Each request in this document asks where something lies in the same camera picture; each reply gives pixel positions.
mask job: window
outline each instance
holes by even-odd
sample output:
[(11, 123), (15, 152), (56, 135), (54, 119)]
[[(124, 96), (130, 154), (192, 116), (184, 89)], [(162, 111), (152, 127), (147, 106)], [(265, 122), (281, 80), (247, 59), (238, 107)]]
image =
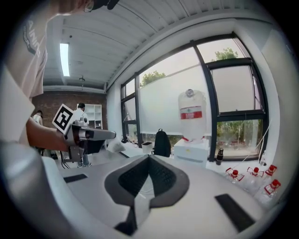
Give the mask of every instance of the window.
[[(153, 147), (155, 146), (155, 139), (156, 134), (142, 134), (142, 138), (144, 142), (151, 142), (153, 143)], [(181, 135), (168, 135), (169, 142), (171, 145), (171, 148), (180, 140), (182, 139)]]
[(258, 143), (267, 128), (261, 83), (253, 60), (240, 40), (224, 39), (197, 46), (210, 74), (209, 95), (214, 99), (210, 159), (224, 149), (225, 160), (257, 159)]
[(215, 156), (222, 148), (224, 157), (246, 157), (257, 155), (260, 150), (256, 147), (263, 136), (261, 119), (226, 121), (217, 123), (217, 142)]
[(250, 66), (219, 68), (212, 70), (211, 74), (219, 112), (255, 109), (255, 89)]
[(205, 63), (229, 58), (244, 58), (245, 53), (237, 45), (234, 39), (222, 39), (198, 45)]
[(137, 143), (137, 125), (127, 125), (126, 135), (130, 142)]
[(232, 33), (174, 49), (137, 72), (122, 85), (123, 135), (132, 143), (155, 143), (162, 128), (171, 147), (182, 138), (178, 96), (188, 89), (206, 98), (208, 159), (219, 148), (224, 160), (258, 159), (267, 145), (269, 126), (262, 79), (241, 40)]
[(135, 80), (131, 80), (129, 83), (126, 84), (126, 93), (125, 96), (129, 96), (135, 92)]
[(125, 83), (121, 88), (121, 99), (135, 93), (135, 79), (131, 79), (128, 83)]
[(123, 120), (136, 120), (135, 98), (125, 101), (123, 107), (125, 111)]
[[(163, 78), (147, 84), (142, 81), (152, 70)], [(140, 126), (142, 134), (156, 135), (162, 128), (167, 135), (182, 137), (178, 96), (188, 89), (199, 90), (206, 97), (207, 133), (211, 133), (211, 109), (205, 76), (194, 48), (188, 48), (158, 62), (139, 75), (142, 88), (139, 90)]]
[(121, 86), (122, 135), (129, 142), (141, 146), (142, 140), (138, 140), (140, 138), (139, 121), (136, 120), (139, 116), (136, 110), (138, 103), (136, 102), (135, 84), (136, 78), (134, 77)]
[(199, 61), (193, 48), (178, 52), (142, 72), (139, 75), (140, 88), (198, 64)]

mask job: black cable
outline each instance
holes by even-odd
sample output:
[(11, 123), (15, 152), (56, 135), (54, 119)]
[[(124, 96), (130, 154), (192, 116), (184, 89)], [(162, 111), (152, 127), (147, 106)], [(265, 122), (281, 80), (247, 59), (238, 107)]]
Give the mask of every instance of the black cable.
[[(61, 153), (61, 152), (60, 152)], [(63, 164), (62, 164), (62, 158), (61, 158), (61, 166), (65, 169), (65, 167), (63, 166)]]
[(62, 155), (62, 152), (60, 151), (60, 156), (61, 156), (61, 165), (62, 165), (62, 163), (65, 165), (65, 167), (67, 168), (67, 169), (69, 169), (70, 167), (69, 167), (69, 165), (67, 165), (67, 164), (65, 164), (65, 162), (64, 162), (64, 157), (63, 157), (63, 155)]

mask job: small bottle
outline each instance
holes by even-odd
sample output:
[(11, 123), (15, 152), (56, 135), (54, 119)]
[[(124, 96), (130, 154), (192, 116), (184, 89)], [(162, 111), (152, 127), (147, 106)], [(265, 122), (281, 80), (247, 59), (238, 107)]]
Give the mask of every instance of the small bottle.
[(280, 186), (280, 182), (277, 179), (274, 179), (272, 183), (261, 188), (254, 197), (265, 207), (269, 208), (272, 199), (276, 196), (277, 188)]
[(276, 171), (277, 167), (274, 166), (273, 164), (270, 165), (270, 167), (265, 171), (263, 177), (262, 177), (262, 181), (263, 181), (263, 184), (269, 184), (272, 182), (272, 176), (273, 176), (273, 173)]
[(223, 160), (223, 149), (220, 148), (218, 150), (218, 154), (217, 154), (217, 158), (216, 158), (216, 164), (221, 165), (222, 160)]
[(244, 178), (244, 175), (239, 174), (238, 170), (233, 170), (232, 173), (228, 173), (226, 178), (233, 184), (239, 184), (239, 182)]
[(256, 192), (259, 190), (262, 184), (262, 177), (264, 175), (263, 171), (259, 171), (258, 167), (255, 167), (253, 170), (252, 168), (247, 169), (247, 174), (244, 179), (244, 190), (246, 190), (251, 195), (255, 195)]
[(261, 157), (260, 165), (263, 166), (266, 163), (266, 150), (263, 152)]

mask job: white cabinet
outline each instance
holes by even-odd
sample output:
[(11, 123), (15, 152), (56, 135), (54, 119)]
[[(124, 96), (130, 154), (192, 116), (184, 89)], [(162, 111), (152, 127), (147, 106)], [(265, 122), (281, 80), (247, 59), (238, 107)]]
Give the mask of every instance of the white cabinet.
[(85, 104), (84, 112), (87, 114), (90, 128), (103, 129), (102, 105)]

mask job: black rubber pad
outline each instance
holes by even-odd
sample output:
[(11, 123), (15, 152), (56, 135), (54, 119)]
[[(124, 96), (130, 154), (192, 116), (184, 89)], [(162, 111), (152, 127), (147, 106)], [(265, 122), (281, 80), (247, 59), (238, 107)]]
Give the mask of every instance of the black rubber pad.
[(64, 180), (66, 183), (72, 183), (72, 182), (79, 181), (79, 180), (85, 179), (85, 178), (87, 178), (87, 176), (85, 174), (78, 174), (78, 175), (74, 175), (74, 176), (64, 177)]
[(178, 202), (189, 189), (188, 175), (154, 155), (141, 156), (134, 162), (110, 173), (105, 189), (116, 204), (134, 206), (134, 198), (151, 177), (155, 197), (149, 208), (169, 207)]
[(229, 219), (232, 221), (238, 232), (245, 230), (255, 221), (243, 210), (242, 207), (228, 194), (215, 197)]

